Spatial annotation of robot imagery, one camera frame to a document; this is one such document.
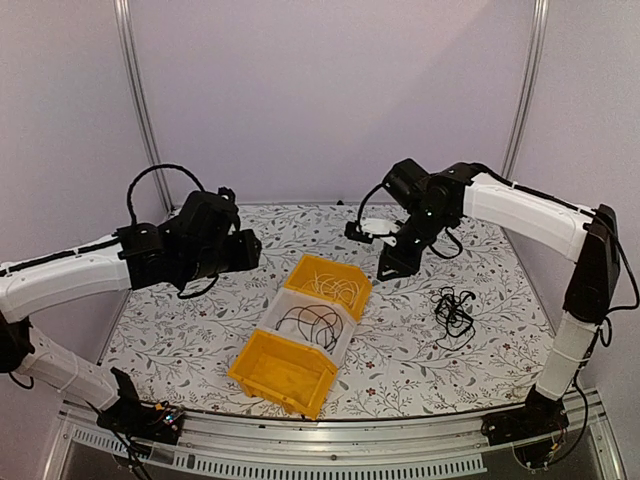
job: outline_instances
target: robotic arm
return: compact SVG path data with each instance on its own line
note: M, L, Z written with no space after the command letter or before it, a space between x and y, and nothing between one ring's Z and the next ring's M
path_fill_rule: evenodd
M606 205L571 205L509 182L481 164L458 163L429 174L407 159L394 165L370 195L380 188L407 211L406 222L362 220L365 199L358 221L349 222L345 234L365 243L374 238L385 242L377 275L381 281L417 273L424 249L464 216L537 240L576 264L551 353L525 405L486 415L482 433L495 445L566 428L562 397L591 355L620 273L614 211Z
M31 325L29 315L100 292L188 282L258 266L261 244L240 230L233 191L192 192L161 225L137 223L113 236L21 263L0 265L0 373L16 372L66 391L99 412L98 424L164 443L177 442L181 410L143 405L129 376L78 358Z

